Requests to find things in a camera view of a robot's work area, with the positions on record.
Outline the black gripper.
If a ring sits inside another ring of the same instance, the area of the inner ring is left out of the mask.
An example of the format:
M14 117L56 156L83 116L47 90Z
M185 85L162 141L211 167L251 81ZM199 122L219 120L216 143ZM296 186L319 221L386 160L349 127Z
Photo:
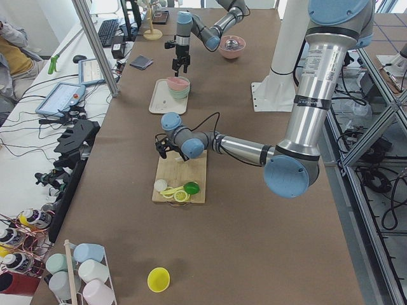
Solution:
M178 154L181 154L181 150L177 145L175 145L168 137L163 137L160 140L160 156L163 159L166 159L167 153L170 151L175 151Z
M174 70L174 76L179 75L179 69L183 67L183 72L188 72L188 66L190 65L190 46L177 44L176 46L176 58L172 60L172 69Z

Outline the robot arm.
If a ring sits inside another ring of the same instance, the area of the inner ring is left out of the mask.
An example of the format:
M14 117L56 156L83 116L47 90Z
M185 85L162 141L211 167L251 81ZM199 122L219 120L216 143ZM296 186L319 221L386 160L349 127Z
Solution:
M191 64L190 37L192 34L201 40L208 51L214 52L218 49L223 34L251 13L242 0L217 3L227 11L227 14L211 27L206 26L197 14L189 11L177 13L176 34L173 40L165 43L166 49L176 49L176 57L172 59L172 70L175 76L179 75L180 69L187 73L188 66Z
M268 188L283 198L302 195L317 180L317 147L338 77L349 50L370 44L373 1L289 1L280 26L269 75L252 86L259 111L290 113L284 138L275 146L224 135L195 132L180 115L161 119L165 138L156 150L195 159L205 150L261 166Z

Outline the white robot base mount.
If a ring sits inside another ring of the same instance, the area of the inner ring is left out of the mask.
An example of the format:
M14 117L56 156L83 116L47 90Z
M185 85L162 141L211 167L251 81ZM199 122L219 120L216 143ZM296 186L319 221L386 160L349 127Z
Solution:
M270 73L260 83L252 83L252 102L256 112L290 112L296 95L293 72L301 55L310 17L308 1L287 2L279 30Z

